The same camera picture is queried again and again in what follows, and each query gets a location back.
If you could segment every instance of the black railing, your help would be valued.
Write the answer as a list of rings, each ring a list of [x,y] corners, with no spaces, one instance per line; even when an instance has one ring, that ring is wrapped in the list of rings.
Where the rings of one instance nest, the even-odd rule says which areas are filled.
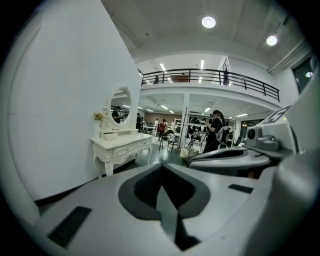
[[[198,83],[212,82],[213,84],[220,84],[223,86],[238,86],[245,90],[254,90],[280,102],[279,90],[277,88],[242,74],[222,70],[179,68],[142,75],[142,86],[163,83],[190,83],[194,81],[199,81]]]

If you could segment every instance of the vase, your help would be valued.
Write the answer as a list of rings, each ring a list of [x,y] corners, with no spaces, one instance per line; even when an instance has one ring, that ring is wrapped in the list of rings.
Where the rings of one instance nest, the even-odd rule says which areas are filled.
[[[93,121],[93,138],[100,138],[100,120]]]

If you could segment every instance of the drawer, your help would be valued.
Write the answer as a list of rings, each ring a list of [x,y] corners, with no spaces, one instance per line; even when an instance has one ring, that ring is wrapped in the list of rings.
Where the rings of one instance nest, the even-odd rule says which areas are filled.
[[[118,158],[125,155],[127,152],[134,150],[136,147],[136,143],[131,143],[125,146],[119,146],[112,150],[113,157]]]
[[[137,147],[143,147],[144,145],[147,145],[147,144],[150,144],[150,143],[151,143],[151,139],[148,138],[148,139],[145,139],[145,140],[138,141],[136,143],[136,146]]]

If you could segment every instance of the fluorescent light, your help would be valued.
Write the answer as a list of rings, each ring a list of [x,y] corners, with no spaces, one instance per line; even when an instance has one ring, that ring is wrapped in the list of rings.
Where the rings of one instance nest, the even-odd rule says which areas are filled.
[[[162,63],[160,63],[160,66],[161,66],[163,71],[166,71],[165,66]]]
[[[207,29],[211,29],[216,25],[216,20],[210,16],[204,17],[202,19],[202,25]]]
[[[243,117],[243,116],[247,116],[248,114],[240,114],[240,115],[237,115],[236,117]]]
[[[312,72],[308,72],[308,73],[305,74],[305,76],[306,76],[307,78],[310,78],[310,77],[312,77],[313,75],[314,75],[314,73],[312,73]]]
[[[271,35],[266,39],[266,43],[269,46],[274,46],[277,42],[278,42],[278,39],[274,35]]]

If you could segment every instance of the black baseboard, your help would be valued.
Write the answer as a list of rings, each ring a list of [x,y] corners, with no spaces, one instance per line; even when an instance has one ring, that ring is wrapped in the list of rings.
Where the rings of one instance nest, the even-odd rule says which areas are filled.
[[[118,174],[118,173],[121,173],[123,172],[123,170],[128,167],[129,165],[133,164],[135,162],[135,159],[125,163],[124,165],[121,165],[120,167],[118,167],[117,169],[115,169],[113,171],[113,174]],[[74,192],[75,190],[77,190],[78,188],[82,187],[83,185],[89,183],[89,182],[92,182],[94,180],[97,180],[98,178],[94,178],[93,180],[90,180],[80,186],[77,186],[77,187],[74,187],[74,188],[71,188],[69,190],[66,190],[64,192],[61,192],[61,193],[58,193],[58,194],[54,194],[54,195],[51,195],[51,196],[48,196],[46,198],[42,198],[42,199],[39,199],[39,200],[36,200],[34,201],[36,206],[38,207],[42,207],[42,206],[46,206],[46,205],[49,205],[49,204],[52,204],[52,203],[55,203],[63,198],[65,198],[66,196],[68,196],[69,194],[71,194],[72,192]]]

